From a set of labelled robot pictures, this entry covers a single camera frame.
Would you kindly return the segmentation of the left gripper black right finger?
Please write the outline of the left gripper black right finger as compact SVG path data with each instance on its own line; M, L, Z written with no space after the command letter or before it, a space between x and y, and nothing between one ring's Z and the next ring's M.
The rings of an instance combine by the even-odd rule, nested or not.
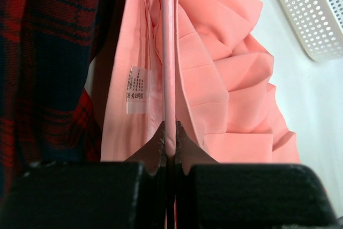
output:
M296 164L220 164L176 124L177 228L338 228L318 176Z

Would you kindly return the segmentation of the pink skirt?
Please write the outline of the pink skirt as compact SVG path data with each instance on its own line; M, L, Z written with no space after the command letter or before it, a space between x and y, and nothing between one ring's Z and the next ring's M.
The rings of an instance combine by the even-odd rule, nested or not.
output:
M101 160L123 161L163 120L162 0L125 0ZM174 0L176 119L218 162L298 163L269 80L274 58L251 35L259 0Z

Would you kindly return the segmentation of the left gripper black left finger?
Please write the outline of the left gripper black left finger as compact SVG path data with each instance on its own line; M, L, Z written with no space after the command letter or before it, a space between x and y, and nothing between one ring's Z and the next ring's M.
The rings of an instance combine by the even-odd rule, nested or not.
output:
M165 126L123 162L41 162L16 179L1 228L164 228Z

